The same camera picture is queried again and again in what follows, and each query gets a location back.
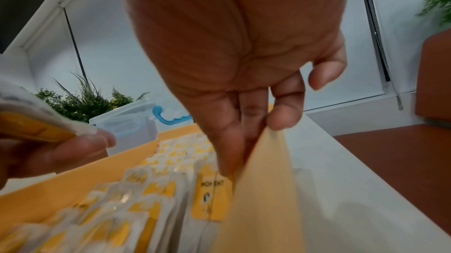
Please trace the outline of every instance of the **palm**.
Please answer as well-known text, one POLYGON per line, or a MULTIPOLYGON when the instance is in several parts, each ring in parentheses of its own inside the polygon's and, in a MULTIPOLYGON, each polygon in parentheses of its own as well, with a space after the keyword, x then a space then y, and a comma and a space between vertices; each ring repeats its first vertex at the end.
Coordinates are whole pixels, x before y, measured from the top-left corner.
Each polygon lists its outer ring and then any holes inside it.
POLYGON ((345 68, 345 0, 126 0, 145 52, 210 137, 223 172, 243 161, 267 124, 302 115, 299 68, 314 89, 345 68), (268 116, 268 87, 276 98, 268 116))

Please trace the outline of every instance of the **brown chair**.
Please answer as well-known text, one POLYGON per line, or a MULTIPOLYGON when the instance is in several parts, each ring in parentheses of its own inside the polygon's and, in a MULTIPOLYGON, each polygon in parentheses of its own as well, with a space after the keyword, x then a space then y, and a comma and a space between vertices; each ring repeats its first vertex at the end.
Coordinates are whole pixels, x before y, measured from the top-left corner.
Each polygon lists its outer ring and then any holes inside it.
MULTIPOLYGON (((451 30, 423 45, 415 114, 451 122, 451 30)), ((451 129, 423 124, 335 139, 451 235, 451 129)))

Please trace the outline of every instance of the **plastic container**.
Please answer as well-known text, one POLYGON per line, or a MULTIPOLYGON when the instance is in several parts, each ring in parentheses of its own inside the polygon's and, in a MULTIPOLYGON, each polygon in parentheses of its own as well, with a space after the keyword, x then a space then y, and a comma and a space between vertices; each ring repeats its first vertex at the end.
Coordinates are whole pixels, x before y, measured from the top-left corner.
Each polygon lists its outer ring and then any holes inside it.
POLYGON ((178 122, 177 119, 186 116, 189 113, 174 97, 157 93, 94 117, 89 124, 116 136, 116 146, 107 149, 108 155, 112 156, 156 140, 159 132, 192 124, 191 117, 178 122), (152 112, 154 107, 161 107, 159 118, 152 112), (176 123, 167 124, 174 119, 176 123))

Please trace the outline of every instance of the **blue handle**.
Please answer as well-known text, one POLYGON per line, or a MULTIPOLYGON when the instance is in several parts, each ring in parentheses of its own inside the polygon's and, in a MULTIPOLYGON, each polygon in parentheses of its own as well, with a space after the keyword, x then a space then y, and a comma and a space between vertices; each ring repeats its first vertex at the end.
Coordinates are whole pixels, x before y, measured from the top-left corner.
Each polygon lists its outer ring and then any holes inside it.
POLYGON ((190 115, 188 115, 188 116, 182 116, 181 118, 174 118, 173 120, 168 121, 168 120, 165 120, 161 116, 162 112, 163 112, 163 108, 161 106, 155 106, 152 109, 152 113, 154 114, 156 119, 159 120, 162 124, 166 124, 166 125, 175 125, 175 124, 183 123, 183 122, 186 122, 186 121, 189 121, 192 119, 192 117, 190 115))

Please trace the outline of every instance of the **tabletop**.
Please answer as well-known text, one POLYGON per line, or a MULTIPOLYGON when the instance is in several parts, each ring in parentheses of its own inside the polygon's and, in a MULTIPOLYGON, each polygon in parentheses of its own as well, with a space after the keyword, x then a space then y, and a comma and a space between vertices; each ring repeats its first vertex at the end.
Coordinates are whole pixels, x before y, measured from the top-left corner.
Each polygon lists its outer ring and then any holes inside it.
POLYGON ((285 131, 307 253, 449 253, 451 237, 306 115, 285 131))

